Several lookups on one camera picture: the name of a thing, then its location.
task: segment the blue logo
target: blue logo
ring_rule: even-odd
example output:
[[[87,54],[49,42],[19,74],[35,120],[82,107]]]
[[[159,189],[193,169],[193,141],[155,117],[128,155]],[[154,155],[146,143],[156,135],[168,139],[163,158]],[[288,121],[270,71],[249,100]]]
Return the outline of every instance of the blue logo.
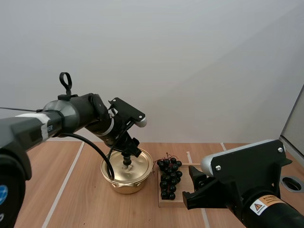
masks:
[[[9,189],[6,185],[0,185],[0,205],[4,203],[6,197],[8,196]]]

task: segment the circular hole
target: circular hole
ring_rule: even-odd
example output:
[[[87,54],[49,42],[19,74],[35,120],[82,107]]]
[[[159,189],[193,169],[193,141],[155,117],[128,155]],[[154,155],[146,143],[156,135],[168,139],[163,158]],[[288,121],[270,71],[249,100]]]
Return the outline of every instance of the circular hole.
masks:
[[[299,182],[297,182],[296,180],[290,178],[290,177],[284,177],[282,179],[283,183],[289,187],[291,190],[294,191],[299,191],[302,189],[301,185],[299,184]]]

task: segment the screw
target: screw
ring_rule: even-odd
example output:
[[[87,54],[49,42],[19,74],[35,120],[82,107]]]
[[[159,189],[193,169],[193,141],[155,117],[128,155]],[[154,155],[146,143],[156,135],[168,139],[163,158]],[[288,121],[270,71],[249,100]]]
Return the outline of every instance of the screw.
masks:
[[[200,182],[199,182],[199,187],[203,187],[204,186],[204,182],[201,180]]]

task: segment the grape bunch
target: grape bunch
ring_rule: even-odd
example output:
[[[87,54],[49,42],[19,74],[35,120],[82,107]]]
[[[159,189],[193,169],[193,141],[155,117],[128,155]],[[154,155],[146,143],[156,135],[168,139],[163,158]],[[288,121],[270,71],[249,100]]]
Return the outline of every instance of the grape bunch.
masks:
[[[161,170],[161,199],[174,200],[176,185],[181,181],[182,172],[178,171],[181,166],[181,161],[177,161],[176,158],[160,159],[157,161],[157,165]]]

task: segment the ring handle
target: ring handle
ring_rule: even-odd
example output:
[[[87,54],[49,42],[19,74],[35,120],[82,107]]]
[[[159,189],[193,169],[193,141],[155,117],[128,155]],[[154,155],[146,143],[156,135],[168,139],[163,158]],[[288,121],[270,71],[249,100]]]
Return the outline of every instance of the ring handle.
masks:
[[[64,80],[64,76],[66,75],[67,78],[67,84]],[[59,75],[60,83],[64,86],[66,89],[66,95],[72,95],[71,88],[72,88],[72,79],[71,75],[68,72],[61,72]]]

